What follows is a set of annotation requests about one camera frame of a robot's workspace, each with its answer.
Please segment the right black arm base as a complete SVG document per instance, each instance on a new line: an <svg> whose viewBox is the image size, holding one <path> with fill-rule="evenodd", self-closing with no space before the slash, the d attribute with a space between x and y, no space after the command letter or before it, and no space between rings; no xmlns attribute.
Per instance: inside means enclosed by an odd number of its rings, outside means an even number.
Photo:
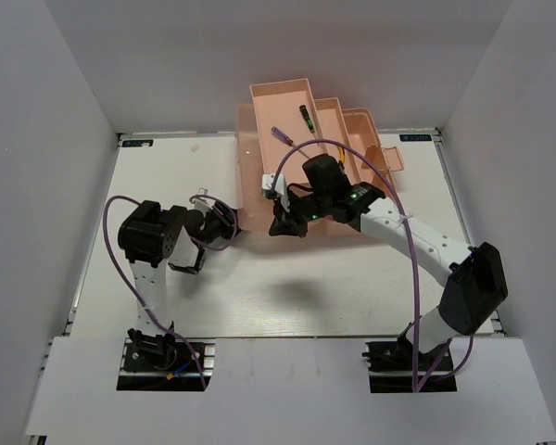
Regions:
<svg viewBox="0 0 556 445"><path fill-rule="evenodd" d="M456 377L451 375L455 366L449 350L450 341L418 355L418 381L431 370L420 391L447 393L458 390ZM369 386L372 394L412 393L412 344L405 337L378 339L365 343L362 358L368 366Z"/></svg>

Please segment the black precision screwdriver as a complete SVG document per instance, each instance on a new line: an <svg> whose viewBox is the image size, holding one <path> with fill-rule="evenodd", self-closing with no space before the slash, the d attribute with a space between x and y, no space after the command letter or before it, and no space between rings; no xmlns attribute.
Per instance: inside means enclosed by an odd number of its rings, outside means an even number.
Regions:
<svg viewBox="0 0 556 445"><path fill-rule="evenodd" d="M307 107L305 105L300 105L298 107L300 115L303 119L303 121L305 122L305 125L307 126L308 130L310 131L311 134L315 134L316 133L316 129L313 123L313 120L310 116L310 113L307 109Z"/></svg>

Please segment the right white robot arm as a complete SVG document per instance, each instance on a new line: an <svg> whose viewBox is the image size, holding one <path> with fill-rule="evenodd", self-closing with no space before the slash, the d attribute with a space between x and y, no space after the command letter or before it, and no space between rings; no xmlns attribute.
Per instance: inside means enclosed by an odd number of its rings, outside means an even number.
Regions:
<svg viewBox="0 0 556 445"><path fill-rule="evenodd" d="M438 305L398 339L399 356L410 369L424 368L448 340L474 334L507 298L501 257L491 244L473 247L403 216L383 190L366 182L352 184L329 155L307 160L303 171L308 183L302 195L282 174L262 177L263 193L273 202L271 236L303 237L309 223L331 218L387 243L442 285Z"/></svg>

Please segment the yellow pliers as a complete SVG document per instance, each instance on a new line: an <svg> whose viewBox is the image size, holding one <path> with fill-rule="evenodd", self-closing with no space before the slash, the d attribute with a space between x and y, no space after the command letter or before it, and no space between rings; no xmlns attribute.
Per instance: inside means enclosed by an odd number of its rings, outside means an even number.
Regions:
<svg viewBox="0 0 556 445"><path fill-rule="evenodd" d="M342 147L339 147L337 150L338 150L338 166L339 166L341 172L345 172L346 171L346 159L347 159L346 154L347 154L347 151Z"/></svg>

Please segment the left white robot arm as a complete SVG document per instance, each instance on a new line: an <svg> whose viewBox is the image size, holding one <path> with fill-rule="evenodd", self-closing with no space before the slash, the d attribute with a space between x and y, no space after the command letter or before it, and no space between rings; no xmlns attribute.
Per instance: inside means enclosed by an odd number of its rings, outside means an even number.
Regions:
<svg viewBox="0 0 556 445"><path fill-rule="evenodd" d="M207 254L228 248L240 232L237 210L228 204L203 195L190 201L191 208L165 210L156 201L144 200L118 231L118 245L139 294L136 329L149 336L174 329L167 272L199 274Z"/></svg>

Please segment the blue handled screwdriver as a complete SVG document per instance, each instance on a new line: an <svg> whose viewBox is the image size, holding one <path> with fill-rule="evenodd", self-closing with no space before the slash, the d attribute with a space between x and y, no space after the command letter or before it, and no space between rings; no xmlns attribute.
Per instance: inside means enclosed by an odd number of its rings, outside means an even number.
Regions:
<svg viewBox="0 0 556 445"><path fill-rule="evenodd" d="M301 150L302 148L306 147L306 146L312 146L312 145L318 145L319 144L319 140L318 139L311 139L305 142L302 142L298 145L295 144L295 142L293 141L293 139L288 136L285 132L283 132L282 130L280 130L278 127L272 126L271 127L271 134L278 139L281 143L290 146L291 148L295 149L295 150Z"/></svg>

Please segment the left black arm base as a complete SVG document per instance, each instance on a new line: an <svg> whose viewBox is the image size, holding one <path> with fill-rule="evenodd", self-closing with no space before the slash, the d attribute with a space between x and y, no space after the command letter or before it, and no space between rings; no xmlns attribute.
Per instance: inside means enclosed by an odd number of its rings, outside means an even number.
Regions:
<svg viewBox="0 0 556 445"><path fill-rule="evenodd" d="M131 329L122 350L118 391L202 392L212 377L216 344L185 345L170 335L146 335Z"/></svg>

